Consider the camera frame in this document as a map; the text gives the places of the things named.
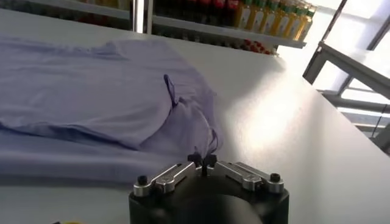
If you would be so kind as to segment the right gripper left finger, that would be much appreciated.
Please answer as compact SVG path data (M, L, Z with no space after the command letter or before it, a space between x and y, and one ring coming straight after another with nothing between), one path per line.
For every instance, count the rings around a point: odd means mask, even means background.
M133 185L133 195L148 197L154 190L163 194L173 192L176 186L186 178L202 173L202 157L198 153L188 155L187 161L176 163L153 176L141 175Z

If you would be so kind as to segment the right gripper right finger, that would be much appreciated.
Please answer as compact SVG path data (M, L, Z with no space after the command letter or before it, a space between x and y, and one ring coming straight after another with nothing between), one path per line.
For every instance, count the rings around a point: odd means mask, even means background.
M236 181L243 189L255 192L265 189L272 194L282 194L284 181L278 173L265 173L242 162L219 161L216 155L208 155L203 160L208 176L227 177Z

